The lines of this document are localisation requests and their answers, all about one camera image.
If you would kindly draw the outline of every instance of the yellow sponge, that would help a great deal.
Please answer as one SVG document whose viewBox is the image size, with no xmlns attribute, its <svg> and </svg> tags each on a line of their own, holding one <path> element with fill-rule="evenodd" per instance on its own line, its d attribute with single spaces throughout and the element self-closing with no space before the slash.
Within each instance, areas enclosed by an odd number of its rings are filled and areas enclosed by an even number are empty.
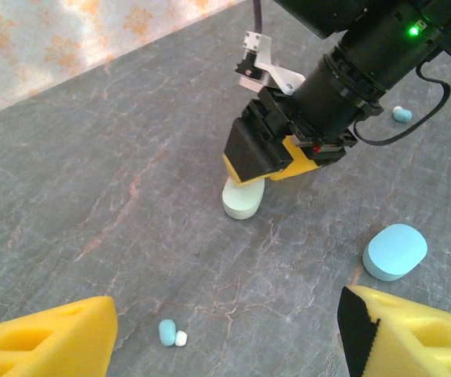
<svg viewBox="0 0 451 377">
<path fill-rule="evenodd" d="M 338 322 L 350 377 L 451 377 L 451 313 L 351 286 Z"/>
<path fill-rule="evenodd" d="M 93 297 L 0 324 L 0 377 L 100 377 L 117 336 L 114 300 Z"/>
</svg>

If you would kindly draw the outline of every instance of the white bracket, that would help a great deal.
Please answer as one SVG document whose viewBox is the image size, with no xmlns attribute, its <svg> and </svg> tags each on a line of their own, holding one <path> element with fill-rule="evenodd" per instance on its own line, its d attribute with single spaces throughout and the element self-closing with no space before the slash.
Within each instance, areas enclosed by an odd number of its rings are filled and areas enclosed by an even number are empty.
<svg viewBox="0 0 451 377">
<path fill-rule="evenodd" d="M 243 47 L 250 52 L 257 54 L 254 66 L 263 71 L 260 80 L 250 79 L 242 76 L 240 85 L 259 92 L 263 86 L 280 88 L 280 90 L 290 96 L 304 82 L 303 75 L 290 71 L 286 68 L 278 67 L 271 63 L 271 38 L 265 35 L 247 31 L 244 38 Z"/>
</svg>

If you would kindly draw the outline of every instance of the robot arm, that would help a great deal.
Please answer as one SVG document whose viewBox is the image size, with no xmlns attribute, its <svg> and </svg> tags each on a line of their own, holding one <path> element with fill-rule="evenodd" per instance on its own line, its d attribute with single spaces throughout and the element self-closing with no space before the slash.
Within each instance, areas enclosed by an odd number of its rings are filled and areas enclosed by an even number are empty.
<svg viewBox="0 0 451 377">
<path fill-rule="evenodd" d="M 237 65 L 240 84 L 258 92 L 229 134 L 224 161 L 237 185 L 284 179 L 326 166 L 346 155 L 357 138 L 387 145 L 413 132 L 447 101 L 450 86 L 426 79 L 421 66 L 451 56 L 451 0 L 275 0 L 320 38 L 346 31 L 306 78 L 272 65 L 271 39 L 262 35 L 259 0 L 256 32 L 244 40 Z M 368 141 L 356 123 L 379 115 L 380 98 L 407 73 L 441 83 L 445 95 L 430 114 L 386 141 Z M 355 125 L 355 135 L 348 127 Z"/>
</svg>

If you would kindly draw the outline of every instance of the white pill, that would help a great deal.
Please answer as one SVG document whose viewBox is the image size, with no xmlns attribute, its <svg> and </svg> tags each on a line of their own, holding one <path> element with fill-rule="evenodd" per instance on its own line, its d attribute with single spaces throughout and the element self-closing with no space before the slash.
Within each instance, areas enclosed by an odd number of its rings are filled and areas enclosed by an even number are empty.
<svg viewBox="0 0 451 377">
<path fill-rule="evenodd" d="M 260 179 L 239 187 L 229 178 L 222 191 L 225 212 L 236 220 L 251 218 L 260 206 L 265 185 L 265 180 Z"/>
<path fill-rule="evenodd" d="M 175 345 L 177 347 L 183 347 L 187 343 L 187 334 L 183 331 L 177 331 L 177 338 L 175 339 Z"/>
</svg>

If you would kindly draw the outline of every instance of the green led light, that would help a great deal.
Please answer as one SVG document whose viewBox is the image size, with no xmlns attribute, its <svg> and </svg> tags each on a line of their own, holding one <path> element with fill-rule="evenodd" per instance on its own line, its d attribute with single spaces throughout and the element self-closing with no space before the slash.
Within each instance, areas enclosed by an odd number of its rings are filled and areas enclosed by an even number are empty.
<svg viewBox="0 0 451 377">
<path fill-rule="evenodd" d="M 411 37 L 417 37 L 420 34 L 420 29 L 417 26 L 413 26 L 409 29 L 409 35 Z"/>
</svg>

